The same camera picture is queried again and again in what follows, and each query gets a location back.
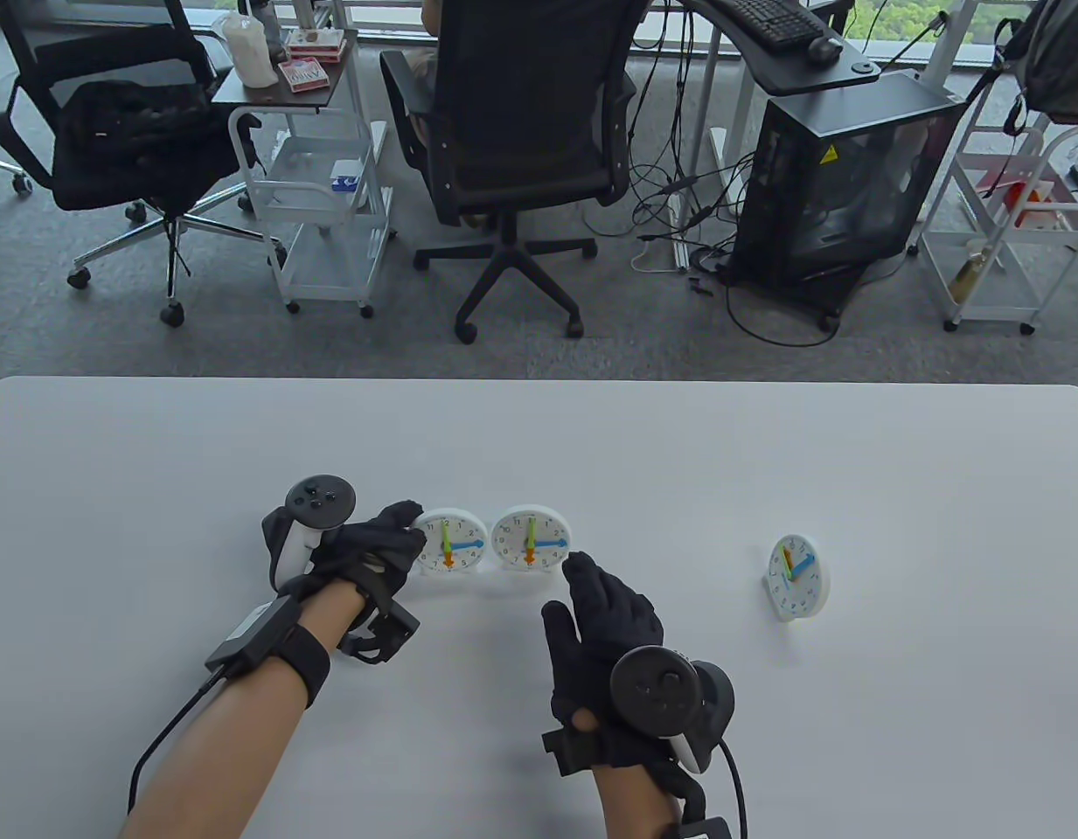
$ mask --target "office chair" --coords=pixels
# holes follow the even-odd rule
[[[10,173],[12,176],[11,185],[14,187],[14,192],[19,196],[31,195],[34,191],[34,183],[27,178],[25,170],[23,168],[16,167],[14,164],[8,164],[6,161],[0,160],[0,168],[4,173]]]
[[[114,6],[103,9],[113,11]],[[129,13],[130,20],[125,26],[119,20],[108,26],[74,25],[70,11],[75,5],[64,0],[0,0],[0,27],[18,65],[18,73],[0,81],[0,146],[36,182],[52,191],[63,209],[96,209],[135,201],[127,207],[127,218],[136,223],[141,220],[139,208],[154,211],[155,219],[77,257],[67,281],[72,288],[86,288],[88,263],[164,234],[168,240],[166,305],[160,319],[179,327],[185,311],[178,300],[178,263],[186,272],[188,267],[178,239],[186,229],[263,244],[260,233],[199,216],[243,192],[243,184],[237,184],[205,196],[216,181],[238,171],[227,136],[229,112],[211,107],[197,127],[188,127],[185,139],[166,137],[138,157],[88,153],[78,142],[83,132],[77,132],[77,121],[63,116],[77,91],[92,81],[134,81],[154,92],[195,83],[211,92],[213,64],[192,35],[180,0],[142,0],[126,6],[123,13]],[[19,90],[56,137],[52,171],[12,125]],[[254,163],[250,136],[243,140]]]
[[[591,238],[517,240],[523,210],[594,198],[608,206],[627,191],[626,110],[636,92],[623,71],[646,0],[457,0],[442,5],[433,90],[402,53],[379,56],[396,133],[423,174],[438,220],[488,214],[498,243],[418,249],[430,260],[482,260],[480,279],[457,312],[454,332],[475,340],[471,313],[514,267],[569,315],[566,335],[584,334],[578,304],[534,257],[597,256]],[[411,119],[429,133],[424,146]]]

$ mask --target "chair backrest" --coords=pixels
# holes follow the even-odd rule
[[[444,0],[433,112],[469,152],[591,142],[647,0]]]
[[[213,80],[180,0],[0,0],[22,87],[51,127],[87,81],[175,85]]]

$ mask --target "gray carpet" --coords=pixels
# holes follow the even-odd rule
[[[636,81],[647,63],[635,60]],[[0,36],[0,77],[12,69]],[[363,52],[372,113],[387,113],[377,58]],[[687,124],[697,99],[699,68],[687,96]],[[719,69],[711,124],[727,124],[735,67]],[[955,80],[966,88],[970,77]],[[648,96],[634,151],[654,156],[669,127],[674,66],[661,67]],[[1011,99],[997,92],[998,112]],[[51,140],[36,114],[19,121],[39,149]],[[711,168],[706,150],[702,170]],[[194,277],[183,277],[180,298],[188,320],[170,330],[158,322],[164,294],[164,239],[92,265],[91,290],[64,283],[71,258],[126,228],[120,208],[63,212],[45,191],[19,201],[0,176],[0,379],[56,375],[309,375],[489,376],[489,379],[631,379],[763,381],[1026,381],[1078,384],[1078,276],[1047,312],[1036,335],[1022,339],[1014,325],[965,324],[946,334],[914,262],[890,279],[863,288],[843,319],[841,333],[819,348],[777,348],[749,339],[730,322],[724,300],[690,291],[686,276],[638,274],[630,260],[632,237],[599,240],[599,256],[542,257],[549,271],[582,306],[586,336],[562,336],[564,318],[517,275],[500,280],[474,316],[479,340],[464,347],[451,331],[452,313],[479,274],[480,264],[436,263],[428,273],[410,267],[416,245],[479,238],[440,226],[416,173],[403,164],[393,137],[382,160],[393,184],[390,244],[374,303],[374,320],[354,305],[307,302],[288,315],[276,294],[264,256],[253,245],[191,233],[183,252]],[[711,201],[710,179],[701,193]],[[528,214],[521,235],[580,236],[582,209],[599,229],[627,225],[634,198],[607,209],[596,204]],[[241,220],[234,204],[211,214]],[[715,240],[722,224],[706,223]],[[644,260],[663,267],[658,244]],[[1047,272],[1065,255],[1046,257]],[[751,328],[779,340],[818,339],[814,325],[746,291],[733,293],[734,311]]]

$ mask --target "computer case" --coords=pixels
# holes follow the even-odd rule
[[[965,105],[912,71],[771,99],[727,276],[841,316],[902,251]]]

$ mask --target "white bag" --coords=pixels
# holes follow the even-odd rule
[[[275,68],[271,67],[266,32],[259,17],[227,12],[227,15],[216,23],[227,41],[227,52],[232,53],[235,71],[247,87],[271,87],[278,83]]]

